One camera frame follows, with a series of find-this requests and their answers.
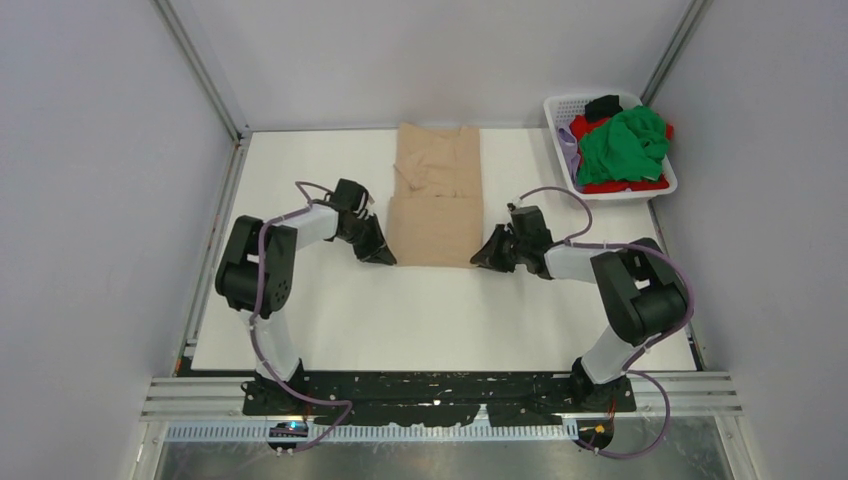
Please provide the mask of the beige t shirt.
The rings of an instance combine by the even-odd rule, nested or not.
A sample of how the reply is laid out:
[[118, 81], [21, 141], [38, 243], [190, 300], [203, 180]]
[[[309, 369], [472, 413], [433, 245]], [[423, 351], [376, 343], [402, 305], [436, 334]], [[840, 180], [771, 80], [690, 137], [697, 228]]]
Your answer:
[[397, 265], [469, 268], [483, 243], [480, 130], [402, 123], [393, 168], [387, 238]]

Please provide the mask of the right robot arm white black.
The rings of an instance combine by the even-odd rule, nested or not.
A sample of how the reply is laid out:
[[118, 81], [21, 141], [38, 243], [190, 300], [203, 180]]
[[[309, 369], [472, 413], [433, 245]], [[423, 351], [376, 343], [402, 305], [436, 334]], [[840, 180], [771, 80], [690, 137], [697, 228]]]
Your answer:
[[685, 281], [654, 240], [615, 245], [556, 242], [536, 206], [512, 210], [510, 222], [496, 225], [470, 262], [501, 273], [523, 266], [544, 280], [597, 287], [607, 326], [573, 363], [566, 387], [572, 404], [584, 410], [611, 404], [635, 360], [679, 330], [691, 312]]

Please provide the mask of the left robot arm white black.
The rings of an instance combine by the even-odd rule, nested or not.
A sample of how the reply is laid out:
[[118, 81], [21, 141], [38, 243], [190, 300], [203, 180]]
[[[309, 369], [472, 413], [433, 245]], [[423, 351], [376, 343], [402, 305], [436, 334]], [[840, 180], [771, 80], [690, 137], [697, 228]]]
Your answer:
[[216, 293], [239, 312], [256, 358], [256, 374], [273, 381], [268, 400], [280, 412], [298, 412], [305, 401], [338, 405], [338, 400], [307, 396], [295, 380], [301, 356], [291, 339], [282, 310], [293, 292], [298, 251], [320, 242], [343, 241], [357, 260], [394, 266], [373, 199], [361, 184], [340, 179], [320, 199], [306, 198], [304, 207], [268, 220], [242, 215], [230, 231], [214, 280]]

